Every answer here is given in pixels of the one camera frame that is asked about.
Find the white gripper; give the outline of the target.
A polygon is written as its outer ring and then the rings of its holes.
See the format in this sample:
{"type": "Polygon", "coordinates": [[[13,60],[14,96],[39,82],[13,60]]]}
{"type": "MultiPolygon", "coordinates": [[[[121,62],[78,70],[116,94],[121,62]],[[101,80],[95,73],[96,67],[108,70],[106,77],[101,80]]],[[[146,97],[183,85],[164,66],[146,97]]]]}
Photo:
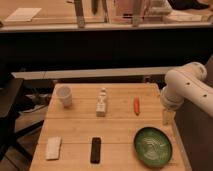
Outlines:
{"type": "Polygon", "coordinates": [[[183,104],[183,97],[170,90],[168,87],[164,87],[160,93],[160,101],[162,105],[167,108],[163,110],[162,122],[164,125],[170,125],[175,116],[174,111],[183,104]]]}

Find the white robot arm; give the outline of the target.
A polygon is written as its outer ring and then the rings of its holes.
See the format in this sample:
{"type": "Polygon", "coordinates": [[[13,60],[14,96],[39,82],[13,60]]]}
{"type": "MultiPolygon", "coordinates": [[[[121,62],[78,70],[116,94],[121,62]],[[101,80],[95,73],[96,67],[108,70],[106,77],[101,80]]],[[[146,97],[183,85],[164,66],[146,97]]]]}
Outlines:
{"type": "Polygon", "coordinates": [[[199,62],[175,67],[166,73],[166,85],[160,92],[164,125],[178,116],[196,118],[201,114],[213,119],[213,87],[205,83],[207,76],[206,67],[199,62]]]}

